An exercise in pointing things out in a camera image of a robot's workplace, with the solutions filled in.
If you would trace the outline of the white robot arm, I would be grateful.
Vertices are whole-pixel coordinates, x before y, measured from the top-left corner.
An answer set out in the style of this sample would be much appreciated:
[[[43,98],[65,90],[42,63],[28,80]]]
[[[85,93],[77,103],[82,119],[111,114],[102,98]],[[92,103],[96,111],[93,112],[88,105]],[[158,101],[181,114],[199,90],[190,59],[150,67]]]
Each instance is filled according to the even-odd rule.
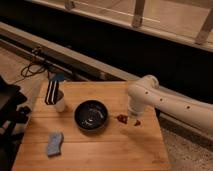
[[[173,94],[160,88],[158,79],[146,75],[128,87],[128,111],[140,116],[147,105],[213,135],[213,104]]]

